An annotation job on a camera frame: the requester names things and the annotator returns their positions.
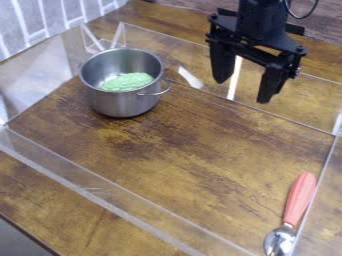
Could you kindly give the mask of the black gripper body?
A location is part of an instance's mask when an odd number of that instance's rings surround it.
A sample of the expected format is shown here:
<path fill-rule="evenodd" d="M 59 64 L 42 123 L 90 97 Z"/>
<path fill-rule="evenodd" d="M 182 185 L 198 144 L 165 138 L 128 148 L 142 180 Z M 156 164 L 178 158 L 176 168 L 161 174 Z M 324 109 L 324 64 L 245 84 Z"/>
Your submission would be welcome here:
<path fill-rule="evenodd" d="M 233 66 L 236 57 L 297 70 L 307 48 L 289 37 L 305 28 L 288 23 L 287 0 L 240 0 L 238 10 L 220 8 L 209 16 L 210 58 L 214 70 Z"/>

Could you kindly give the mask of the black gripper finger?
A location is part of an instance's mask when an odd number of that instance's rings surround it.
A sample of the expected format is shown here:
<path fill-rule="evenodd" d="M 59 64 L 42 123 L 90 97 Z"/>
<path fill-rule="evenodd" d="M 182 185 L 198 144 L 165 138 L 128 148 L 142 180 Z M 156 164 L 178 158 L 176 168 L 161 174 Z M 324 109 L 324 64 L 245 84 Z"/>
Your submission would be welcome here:
<path fill-rule="evenodd" d="M 262 75 L 257 102 L 266 104 L 271 102 L 273 96 L 279 94 L 289 78 L 295 79 L 300 74 L 301 64 L 295 63 L 261 63 L 265 67 Z"/>
<path fill-rule="evenodd" d="M 222 84 L 234 73 L 236 54 L 224 44 L 212 42 L 210 59 L 214 80 Z"/>

